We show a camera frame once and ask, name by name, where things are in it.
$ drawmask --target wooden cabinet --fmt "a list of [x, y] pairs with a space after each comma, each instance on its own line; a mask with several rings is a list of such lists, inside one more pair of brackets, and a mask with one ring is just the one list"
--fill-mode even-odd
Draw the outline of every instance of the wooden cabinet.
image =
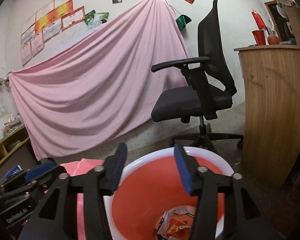
[[246, 96], [244, 168], [280, 187], [300, 152], [300, 47], [234, 51], [239, 52]]
[[27, 143], [29, 140], [28, 132], [26, 127], [23, 125], [17, 130], [13, 131], [8, 136], [0, 140], [0, 166], [21, 146]]

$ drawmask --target bolt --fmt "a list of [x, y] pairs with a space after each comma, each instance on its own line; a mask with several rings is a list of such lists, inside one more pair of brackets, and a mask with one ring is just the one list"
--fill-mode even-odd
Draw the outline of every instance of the bolt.
[[234, 173], [234, 174], [232, 174], [232, 177], [234, 179], [242, 179], [242, 175], [240, 173]]
[[61, 174], [59, 174], [59, 179], [66, 179], [68, 177], [69, 177], [68, 173], [61, 173]]
[[204, 173], [204, 172], [207, 172], [207, 171], [208, 171], [208, 168], [205, 167], [205, 166], [199, 166], [199, 167], [197, 168], [197, 170], [198, 170], [199, 172], [201, 172], [201, 173]]
[[100, 172], [100, 171], [103, 171], [105, 168], [104, 168], [104, 166], [95, 166], [94, 168], [93, 168], [93, 170], [94, 171], [96, 171], [96, 172]]

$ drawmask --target chair backrest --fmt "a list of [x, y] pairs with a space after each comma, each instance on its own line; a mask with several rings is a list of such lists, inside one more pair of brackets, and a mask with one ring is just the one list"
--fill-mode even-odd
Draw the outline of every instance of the chair backrest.
[[205, 72], [219, 80], [233, 96], [237, 89], [223, 55], [217, 3], [218, 0], [213, 1], [212, 10], [198, 25], [198, 54], [210, 58]]

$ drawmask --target black office chair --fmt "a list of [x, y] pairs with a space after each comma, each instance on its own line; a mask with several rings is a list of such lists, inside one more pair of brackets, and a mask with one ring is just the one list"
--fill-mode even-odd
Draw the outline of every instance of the black office chair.
[[[218, 118], [216, 111], [232, 107], [232, 96], [237, 92], [234, 80], [226, 65], [222, 51], [221, 35], [218, 19], [218, 0], [213, 1], [210, 13], [198, 26], [199, 57], [164, 62], [152, 66], [151, 71], [176, 67], [186, 78], [188, 86], [164, 91], [156, 102], [151, 117], [155, 122], [181, 118], [181, 122], [189, 123], [191, 116], [200, 118], [200, 133], [172, 136], [170, 146], [175, 140], [192, 140], [191, 146], [203, 146], [217, 153], [211, 141], [222, 139], [240, 139], [237, 146], [242, 148], [243, 135], [229, 133], [213, 133], [207, 120]], [[200, 63], [200, 67], [189, 69], [188, 64]], [[206, 73], [219, 80], [225, 90], [208, 83]]]

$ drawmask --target pink cloth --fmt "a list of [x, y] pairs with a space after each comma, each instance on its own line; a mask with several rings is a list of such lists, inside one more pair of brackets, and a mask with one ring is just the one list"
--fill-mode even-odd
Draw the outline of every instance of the pink cloth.
[[37, 159], [75, 154], [150, 119], [160, 94], [185, 86], [187, 58], [166, 0], [142, 0], [57, 56], [9, 75], [13, 98]]
[[[95, 166], [102, 165], [102, 160], [90, 160], [90, 159], [82, 159], [77, 162], [70, 162], [61, 164], [67, 170], [67, 173], [70, 176], [76, 176], [85, 174]], [[78, 231], [78, 240], [85, 240], [86, 234], [84, 231], [84, 217], [83, 217], [83, 194], [78, 194], [77, 196], [77, 231]]]

